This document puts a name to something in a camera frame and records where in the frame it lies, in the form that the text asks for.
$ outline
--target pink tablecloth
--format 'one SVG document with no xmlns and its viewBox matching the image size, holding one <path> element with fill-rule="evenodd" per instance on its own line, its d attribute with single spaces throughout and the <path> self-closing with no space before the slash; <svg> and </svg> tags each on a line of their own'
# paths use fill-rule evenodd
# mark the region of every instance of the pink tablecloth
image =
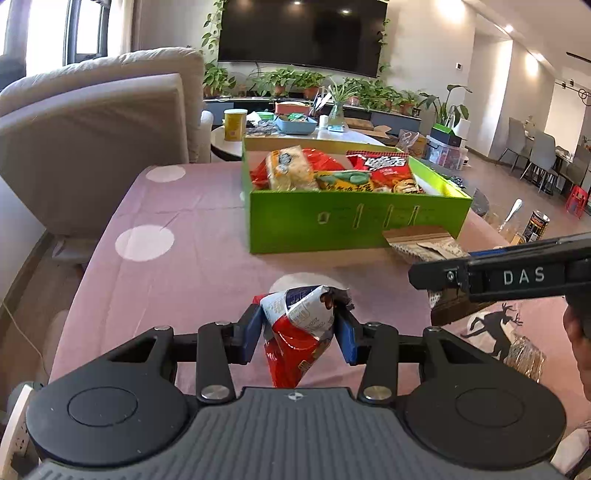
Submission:
<svg viewBox="0 0 591 480">
<path fill-rule="evenodd" d="M 237 321 L 254 295 L 298 284 L 350 288 L 361 322 L 388 323 L 406 335 L 420 335 L 430 324 L 427 294 L 410 286 L 407 265 L 390 249 L 250 255 L 245 231 L 239 164 L 145 170 L 96 248 L 70 309 L 52 379 L 153 326 L 190 333 L 205 323 Z M 473 212 L 459 241 L 468 251 L 503 243 Z M 548 299 L 531 308 L 539 322 L 531 322 L 526 335 L 551 357 L 546 371 L 552 375 L 545 372 L 544 383 L 569 409 L 569 424 L 586 420 L 591 411 L 559 318 L 564 301 Z M 363 367 L 345 364 L 333 342 L 301 385 L 356 391 L 362 373 Z M 271 384 L 262 342 L 251 364 L 233 365 L 232 375 L 237 391 Z M 416 367 L 401 368 L 400 392 L 417 384 Z M 194 391 L 194 365 L 179 366 L 177 385 Z"/>
</svg>

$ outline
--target window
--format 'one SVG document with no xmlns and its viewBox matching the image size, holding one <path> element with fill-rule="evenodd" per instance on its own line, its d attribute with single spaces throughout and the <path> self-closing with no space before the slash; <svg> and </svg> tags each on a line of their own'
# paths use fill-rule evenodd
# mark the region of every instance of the window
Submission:
<svg viewBox="0 0 591 480">
<path fill-rule="evenodd" d="M 64 63 L 68 0 L 33 0 L 27 36 L 27 75 L 48 72 Z"/>
<path fill-rule="evenodd" d="M 4 39 L 6 38 L 6 28 L 8 25 L 8 11 L 10 10 L 10 0 L 4 0 L 0 3 L 0 53 L 4 53 Z"/>
</svg>

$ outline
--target power strip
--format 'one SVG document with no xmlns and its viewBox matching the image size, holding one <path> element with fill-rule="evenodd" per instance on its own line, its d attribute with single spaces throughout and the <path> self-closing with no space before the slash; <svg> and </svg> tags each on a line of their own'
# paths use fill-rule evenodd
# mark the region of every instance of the power strip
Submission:
<svg viewBox="0 0 591 480">
<path fill-rule="evenodd" d="M 18 480 L 18 474 L 12 468 L 14 455 L 24 456 L 29 445 L 29 432 L 25 422 L 27 406 L 35 391 L 29 385 L 24 385 L 14 409 L 8 420 L 6 431 L 0 442 L 0 471 L 1 480 Z"/>
</svg>

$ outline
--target crumpled snack wrapper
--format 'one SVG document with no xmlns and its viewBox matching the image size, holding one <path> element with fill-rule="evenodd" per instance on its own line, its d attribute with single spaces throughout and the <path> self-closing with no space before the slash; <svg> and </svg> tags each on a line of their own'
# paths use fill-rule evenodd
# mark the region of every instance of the crumpled snack wrapper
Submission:
<svg viewBox="0 0 591 480">
<path fill-rule="evenodd" d="M 265 312 L 265 354 L 274 387 L 295 388 L 329 347 L 336 301 L 351 304 L 347 291 L 324 285 L 254 298 Z"/>
<path fill-rule="evenodd" d="M 469 256 L 449 233 L 438 226 L 410 226 L 388 230 L 383 235 L 394 251 L 410 264 Z M 428 295 L 434 326 L 448 325 L 492 305 L 492 302 L 472 303 L 459 289 L 429 291 Z"/>
</svg>

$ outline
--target plastic bag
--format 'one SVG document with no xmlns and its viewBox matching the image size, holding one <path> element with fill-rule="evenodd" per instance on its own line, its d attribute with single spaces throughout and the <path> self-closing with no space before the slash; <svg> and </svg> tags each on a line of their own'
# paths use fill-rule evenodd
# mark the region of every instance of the plastic bag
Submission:
<svg viewBox="0 0 591 480">
<path fill-rule="evenodd" d="M 273 386 L 295 388 L 330 345 L 334 305 L 350 304 L 345 290 L 312 286 L 256 296 L 265 312 L 265 354 Z"/>
<path fill-rule="evenodd" d="M 411 149 L 411 147 L 416 143 L 420 136 L 419 132 L 406 132 L 398 139 L 398 143 L 396 144 L 396 148 L 399 148 L 405 153 Z"/>
</svg>

